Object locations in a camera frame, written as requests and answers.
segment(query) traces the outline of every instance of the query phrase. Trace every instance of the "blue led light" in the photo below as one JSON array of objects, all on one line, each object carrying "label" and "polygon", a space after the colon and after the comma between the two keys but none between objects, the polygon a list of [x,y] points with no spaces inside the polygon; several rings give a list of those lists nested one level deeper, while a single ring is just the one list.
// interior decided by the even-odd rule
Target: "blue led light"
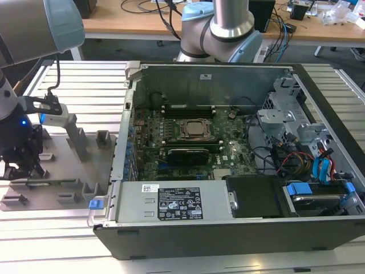
[{"label": "blue led light", "polygon": [[45,115],[44,115],[44,114],[41,114],[41,115],[40,115],[40,123],[41,123],[41,124],[43,124],[44,119],[45,119]]}]

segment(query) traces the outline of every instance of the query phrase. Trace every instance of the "clear plastic bag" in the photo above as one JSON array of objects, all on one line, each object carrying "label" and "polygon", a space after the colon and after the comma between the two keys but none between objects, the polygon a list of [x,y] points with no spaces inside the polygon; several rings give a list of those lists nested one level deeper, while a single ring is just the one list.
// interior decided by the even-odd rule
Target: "clear plastic bag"
[{"label": "clear plastic bag", "polygon": [[339,0],[336,5],[332,7],[332,9],[319,15],[322,23],[324,25],[331,25],[346,22],[346,15],[351,12],[351,10],[348,8],[349,5],[349,2]]},{"label": "clear plastic bag", "polygon": [[365,0],[358,0],[354,8],[354,14],[360,17],[365,16]]}]

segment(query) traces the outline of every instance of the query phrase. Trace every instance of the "sticker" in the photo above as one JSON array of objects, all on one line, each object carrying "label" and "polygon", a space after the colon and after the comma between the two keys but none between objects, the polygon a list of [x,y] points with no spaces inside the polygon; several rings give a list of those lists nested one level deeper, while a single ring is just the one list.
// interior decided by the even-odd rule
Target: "sticker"
[{"label": "sticker", "polygon": [[158,192],[161,221],[203,219],[200,188],[158,188]]},{"label": "sticker", "polygon": [[211,74],[200,74],[200,80],[212,80]]},{"label": "sticker", "polygon": [[159,191],[159,184],[143,184],[142,192],[157,192]]}]

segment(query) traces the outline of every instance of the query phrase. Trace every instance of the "robotic arm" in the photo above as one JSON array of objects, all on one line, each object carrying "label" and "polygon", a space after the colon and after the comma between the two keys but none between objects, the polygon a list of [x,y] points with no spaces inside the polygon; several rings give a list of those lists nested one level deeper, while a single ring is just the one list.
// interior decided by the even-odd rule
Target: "robotic arm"
[{"label": "robotic arm", "polygon": [[186,5],[178,62],[252,62],[262,36],[254,30],[249,0]]},{"label": "robotic arm", "polygon": [[[56,96],[44,99],[17,97],[1,68],[46,55],[63,53],[85,39],[81,16],[73,0],[0,0],[0,156],[6,180],[43,176],[42,126],[32,125],[27,114],[60,115]],[[34,103],[41,103],[42,108]],[[10,166],[15,163],[18,168]]]}]

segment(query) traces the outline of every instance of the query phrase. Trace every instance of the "cpu socket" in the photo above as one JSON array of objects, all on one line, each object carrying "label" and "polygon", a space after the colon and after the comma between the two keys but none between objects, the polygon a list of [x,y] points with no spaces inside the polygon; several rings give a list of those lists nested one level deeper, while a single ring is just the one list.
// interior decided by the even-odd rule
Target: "cpu socket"
[{"label": "cpu socket", "polygon": [[198,139],[210,140],[212,134],[210,132],[209,121],[206,119],[190,119],[179,122],[180,136],[178,139]]}]

